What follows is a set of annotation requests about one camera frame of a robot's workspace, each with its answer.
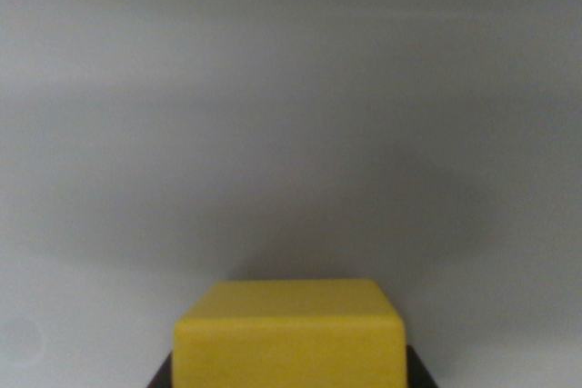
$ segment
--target yellow block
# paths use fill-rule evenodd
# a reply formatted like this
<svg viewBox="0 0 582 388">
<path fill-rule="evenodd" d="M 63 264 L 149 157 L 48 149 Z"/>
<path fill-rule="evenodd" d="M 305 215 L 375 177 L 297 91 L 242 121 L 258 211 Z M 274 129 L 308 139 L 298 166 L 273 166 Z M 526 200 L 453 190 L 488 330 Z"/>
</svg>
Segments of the yellow block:
<svg viewBox="0 0 582 388">
<path fill-rule="evenodd" d="M 402 320 L 368 280 L 217 284 L 176 324 L 175 388 L 406 388 Z"/>
</svg>

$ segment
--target block top face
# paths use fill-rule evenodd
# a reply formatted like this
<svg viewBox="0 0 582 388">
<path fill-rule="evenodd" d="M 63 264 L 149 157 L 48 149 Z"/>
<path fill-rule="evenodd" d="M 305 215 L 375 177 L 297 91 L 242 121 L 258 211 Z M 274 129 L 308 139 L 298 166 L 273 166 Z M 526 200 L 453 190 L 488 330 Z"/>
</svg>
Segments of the block top face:
<svg viewBox="0 0 582 388">
<path fill-rule="evenodd" d="M 245 318 L 400 318 L 366 279 L 241 281 L 214 285 L 181 322 Z"/>
</svg>

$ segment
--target block front face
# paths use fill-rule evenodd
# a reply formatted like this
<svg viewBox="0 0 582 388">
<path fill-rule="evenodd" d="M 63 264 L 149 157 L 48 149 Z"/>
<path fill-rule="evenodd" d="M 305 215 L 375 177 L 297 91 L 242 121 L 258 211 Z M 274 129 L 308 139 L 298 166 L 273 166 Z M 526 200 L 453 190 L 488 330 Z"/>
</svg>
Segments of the block front face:
<svg viewBox="0 0 582 388">
<path fill-rule="evenodd" d="M 406 387 L 400 318 L 376 291 L 376 303 L 349 299 L 358 287 L 374 290 L 372 283 L 280 281 L 265 284 L 267 293 L 258 283 L 248 284 L 255 289 L 244 298 L 245 283 L 218 285 L 176 324 L 175 388 Z M 345 285 L 348 292 L 310 297 L 314 289 Z M 291 294 L 291 303 L 271 304 L 277 287 Z M 255 300 L 259 288 L 265 300 Z M 226 308 L 233 289 L 239 300 Z"/>
</svg>

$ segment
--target white backdrop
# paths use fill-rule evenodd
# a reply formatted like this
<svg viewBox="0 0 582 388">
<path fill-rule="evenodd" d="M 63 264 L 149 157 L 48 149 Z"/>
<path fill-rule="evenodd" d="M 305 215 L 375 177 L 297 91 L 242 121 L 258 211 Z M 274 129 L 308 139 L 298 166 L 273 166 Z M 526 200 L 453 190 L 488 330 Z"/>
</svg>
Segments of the white backdrop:
<svg viewBox="0 0 582 388">
<path fill-rule="evenodd" d="M 582 0 L 0 0 L 0 385 L 146 386 L 225 279 L 365 276 L 442 387 L 582 378 Z"/>
</svg>

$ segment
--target yellow cube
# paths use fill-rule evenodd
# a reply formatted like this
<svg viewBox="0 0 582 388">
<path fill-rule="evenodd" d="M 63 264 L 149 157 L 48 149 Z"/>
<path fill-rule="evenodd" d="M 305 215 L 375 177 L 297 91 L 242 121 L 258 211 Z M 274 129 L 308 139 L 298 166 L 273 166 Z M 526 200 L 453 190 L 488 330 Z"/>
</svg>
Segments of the yellow cube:
<svg viewBox="0 0 582 388">
<path fill-rule="evenodd" d="M 363 279 L 217 284 L 176 324 L 174 388 L 406 388 L 402 320 Z"/>
</svg>

